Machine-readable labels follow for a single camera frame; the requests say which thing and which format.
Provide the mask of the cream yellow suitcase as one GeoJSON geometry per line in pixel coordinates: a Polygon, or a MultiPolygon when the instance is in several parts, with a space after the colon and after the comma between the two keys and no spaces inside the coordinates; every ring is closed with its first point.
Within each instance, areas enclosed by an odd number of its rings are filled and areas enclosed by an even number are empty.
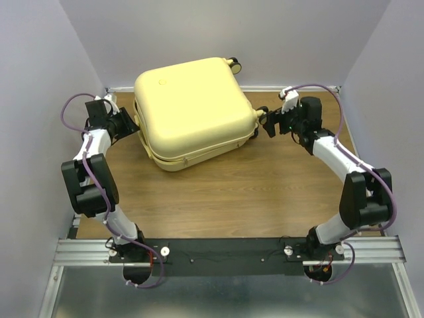
{"type": "Polygon", "coordinates": [[[257,135],[259,118],[240,88],[236,58],[205,58],[141,73],[134,121],[148,157],[177,172],[232,151],[257,135]]]}

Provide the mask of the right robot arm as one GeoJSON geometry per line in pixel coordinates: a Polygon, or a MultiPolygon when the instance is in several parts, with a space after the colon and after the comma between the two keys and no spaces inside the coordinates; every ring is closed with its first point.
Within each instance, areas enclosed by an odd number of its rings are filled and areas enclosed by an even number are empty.
{"type": "Polygon", "coordinates": [[[325,163],[343,182],[339,210],[327,222],[311,228],[305,253],[318,260],[329,248],[354,233],[389,223],[395,215],[392,176],[375,169],[345,148],[322,126],[322,104],[317,97],[293,98],[274,111],[258,108],[258,122],[269,137],[291,134],[306,151],[325,163]]]}

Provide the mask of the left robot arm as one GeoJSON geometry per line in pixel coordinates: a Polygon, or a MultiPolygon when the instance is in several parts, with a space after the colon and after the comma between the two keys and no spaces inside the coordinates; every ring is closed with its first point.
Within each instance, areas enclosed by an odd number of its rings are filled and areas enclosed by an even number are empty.
{"type": "Polygon", "coordinates": [[[117,185],[106,161],[115,142],[140,129],[112,95],[93,96],[85,104],[88,118],[80,129],[82,145],[72,160],[62,163],[74,212],[102,223],[111,233],[106,247],[110,256],[140,262],[148,257],[144,235],[119,205],[117,185]]]}

